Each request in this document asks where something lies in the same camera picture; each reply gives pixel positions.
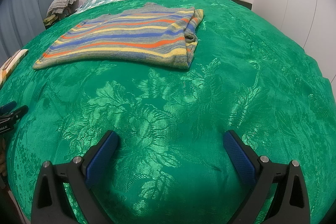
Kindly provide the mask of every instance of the green bedspread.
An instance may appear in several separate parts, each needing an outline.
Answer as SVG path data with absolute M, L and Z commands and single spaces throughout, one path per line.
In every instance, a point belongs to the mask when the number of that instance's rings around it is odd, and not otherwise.
M 189 71 L 101 60 L 32 69 L 80 21 L 146 2 L 204 9 Z M 312 224 L 336 198 L 329 81 L 298 44 L 231 0 L 109 3 L 58 22 L 26 48 L 0 103 L 29 106 L 6 136 L 10 186 L 28 216 L 41 163 L 83 155 L 108 129 L 119 134 L 120 147 L 93 190 L 117 224 L 226 223 L 248 190 L 223 148 L 227 129 L 273 162 L 300 162 Z

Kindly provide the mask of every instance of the yellow object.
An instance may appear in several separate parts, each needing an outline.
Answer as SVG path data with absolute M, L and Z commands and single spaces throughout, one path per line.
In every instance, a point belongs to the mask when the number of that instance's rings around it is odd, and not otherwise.
M 58 16 L 57 15 L 51 15 L 50 17 L 47 17 L 47 18 L 43 19 L 43 24 L 44 24 L 44 26 L 50 26 L 56 20 L 58 20 Z
M 27 55 L 28 50 L 18 50 L 11 58 L 9 58 L 0 68 L 0 89 L 6 82 L 13 70 L 19 65 L 21 60 Z

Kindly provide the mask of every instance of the folded sweater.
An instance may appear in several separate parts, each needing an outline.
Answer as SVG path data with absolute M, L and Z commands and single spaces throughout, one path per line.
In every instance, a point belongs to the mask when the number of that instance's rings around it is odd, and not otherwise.
M 119 59 L 186 69 L 203 10 L 147 3 L 117 15 L 84 20 L 59 37 L 33 69 L 87 59 Z

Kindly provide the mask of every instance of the blue curtain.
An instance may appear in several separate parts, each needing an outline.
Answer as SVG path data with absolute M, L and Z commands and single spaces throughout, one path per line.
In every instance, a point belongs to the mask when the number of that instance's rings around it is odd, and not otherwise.
M 0 4 L 0 65 L 45 30 L 53 0 L 3 0 Z

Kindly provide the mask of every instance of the orange stripe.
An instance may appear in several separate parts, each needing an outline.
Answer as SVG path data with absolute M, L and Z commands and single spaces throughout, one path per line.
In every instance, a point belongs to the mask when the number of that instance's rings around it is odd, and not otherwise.
M 100 23 L 94 23 L 94 24 L 85 24 L 85 25 L 80 25 L 80 24 L 78 24 L 78 25 L 76 25 L 75 27 L 77 27 L 77 28 L 82 28 L 82 27 L 86 27 L 86 26 L 95 26 L 95 25 L 97 25 L 97 24 L 101 24 L 101 23 L 103 23 L 103 22 L 100 22 Z
M 79 35 L 75 35 L 75 36 L 72 36 L 72 37 L 67 37 L 66 35 L 61 35 L 61 38 L 63 38 L 63 39 L 76 38 L 76 37 L 80 37 L 80 36 L 84 35 L 85 33 L 90 33 L 90 32 L 93 32 L 93 31 L 96 31 L 96 30 L 99 30 L 99 29 L 103 29 L 103 28 L 110 27 L 110 26 L 115 26 L 115 25 L 143 25 L 143 24 L 148 24 L 148 23 L 152 23 L 152 22 L 167 22 L 167 23 L 174 23 L 175 20 L 158 19 L 158 20 L 152 20 L 152 21 L 146 21 L 146 22 L 139 22 L 139 23 L 124 23 L 124 24 L 115 23 L 115 24 L 105 25 L 105 26 L 102 26 L 102 27 L 97 27 L 97 28 L 94 28 L 94 29 L 92 29 L 92 30 L 83 32 L 83 33 L 81 33 L 81 34 L 79 34 Z
M 45 58 L 49 58 L 49 57 L 53 57 L 53 56 L 57 56 L 57 55 L 62 55 L 62 54 L 66 54 L 69 52 L 73 52 L 73 51 L 77 51 L 80 50 L 82 48 L 86 48 L 86 47 L 92 47 L 92 46 L 99 46 L 99 45 L 126 45 L 126 46 L 134 46 L 134 47 L 142 47 L 142 48 L 155 48 L 158 46 L 162 46 L 164 44 L 169 44 L 169 43 L 174 43 L 180 40 L 184 40 L 184 37 L 179 37 L 173 40 L 160 40 L 158 42 L 155 42 L 153 44 L 135 44 L 135 43 L 125 43 L 125 42 L 99 42 L 99 43 L 92 43 L 90 45 L 85 45 L 85 46 L 81 46 L 81 47 L 77 47 L 73 50 L 70 51 L 65 51 L 65 52 L 58 52 L 58 53 L 54 53 L 54 54 L 46 54 L 44 53 L 42 56 Z

